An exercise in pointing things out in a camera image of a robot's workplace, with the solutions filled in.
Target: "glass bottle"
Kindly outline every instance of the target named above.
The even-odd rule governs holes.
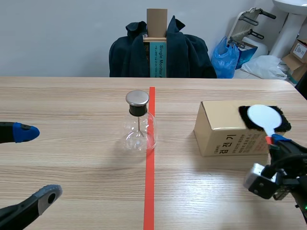
[[[127,94],[129,113],[124,118],[124,147],[129,150],[153,149],[157,142],[155,118],[147,111],[149,95],[141,90]]]

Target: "metal lid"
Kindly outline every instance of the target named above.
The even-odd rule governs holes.
[[[136,107],[144,106],[149,102],[149,95],[142,90],[134,90],[127,94],[126,102]]]

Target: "blue plastic bag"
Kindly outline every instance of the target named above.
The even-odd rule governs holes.
[[[217,78],[233,78],[236,65],[239,60],[239,50],[234,47],[227,47],[227,38],[224,37],[213,51],[211,59]]]

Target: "table surface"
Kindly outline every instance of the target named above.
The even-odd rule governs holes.
[[[200,101],[274,100],[307,145],[307,103],[281,80],[0,77],[0,121],[41,135],[1,144],[0,205],[60,184],[62,197],[29,230],[142,230],[145,152],[119,144],[126,94],[156,88],[156,230],[305,229],[289,195],[277,202],[242,183],[265,155],[201,157],[193,134]]]

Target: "cardboard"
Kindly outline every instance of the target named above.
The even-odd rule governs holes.
[[[302,63],[299,59],[295,58],[293,54],[285,56],[283,61],[291,70],[291,76],[294,83],[298,83],[307,71],[307,64]]]
[[[291,49],[291,54],[303,63],[307,63],[307,39],[297,39]]]
[[[147,9],[149,37],[166,37],[167,9]]]
[[[144,37],[143,42],[149,66],[149,77],[166,78],[166,37]]]
[[[194,133],[202,156],[267,154],[264,131],[247,129],[238,108],[273,101],[203,101]]]

